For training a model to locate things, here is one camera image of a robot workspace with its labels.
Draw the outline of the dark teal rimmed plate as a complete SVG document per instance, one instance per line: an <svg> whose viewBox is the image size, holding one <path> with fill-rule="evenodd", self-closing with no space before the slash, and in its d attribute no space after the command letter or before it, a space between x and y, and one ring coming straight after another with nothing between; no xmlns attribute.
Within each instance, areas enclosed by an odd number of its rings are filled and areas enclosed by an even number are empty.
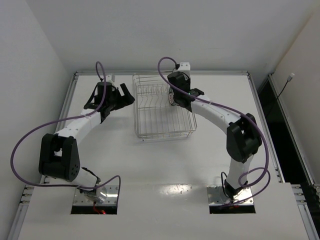
<svg viewBox="0 0 320 240"><path fill-rule="evenodd" d="M176 106L177 103L174 100L174 92L173 89L170 87L169 91L168 91L168 101L170 103L171 106Z"/></svg>

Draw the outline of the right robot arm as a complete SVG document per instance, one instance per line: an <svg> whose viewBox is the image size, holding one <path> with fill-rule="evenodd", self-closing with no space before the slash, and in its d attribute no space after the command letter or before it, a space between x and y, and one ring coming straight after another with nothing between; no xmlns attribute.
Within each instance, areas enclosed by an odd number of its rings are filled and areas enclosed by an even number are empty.
<svg viewBox="0 0 320 240"><path fill-rule="evenodd" d="M167 79L171 85L187 93L172 88L171 101L207 119L226 134L226 150L231 160L223 186L226 197L233 200L248 184L243 174L249 171L252 158L262 144L259 133L245 117L212 105L203 91L192 89L191 79L185 73L176 71L169 74Z"/></svg>

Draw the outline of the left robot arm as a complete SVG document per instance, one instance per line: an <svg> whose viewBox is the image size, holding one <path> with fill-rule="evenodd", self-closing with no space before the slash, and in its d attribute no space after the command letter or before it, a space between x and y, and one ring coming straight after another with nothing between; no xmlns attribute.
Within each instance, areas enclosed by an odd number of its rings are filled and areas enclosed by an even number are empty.
<svg viewBox="0 0 320 240"><path fill-rule="evenodd" d="M109 81L97 83L81 111L80 118L56 133L47 133L42 137L39 173L69 182L89 198L105 197L106 189L99 186L100 178L81 166L78 143L112 111L127 107L134 101L135 98L124 83L120 87L115 87Z"/></svg>

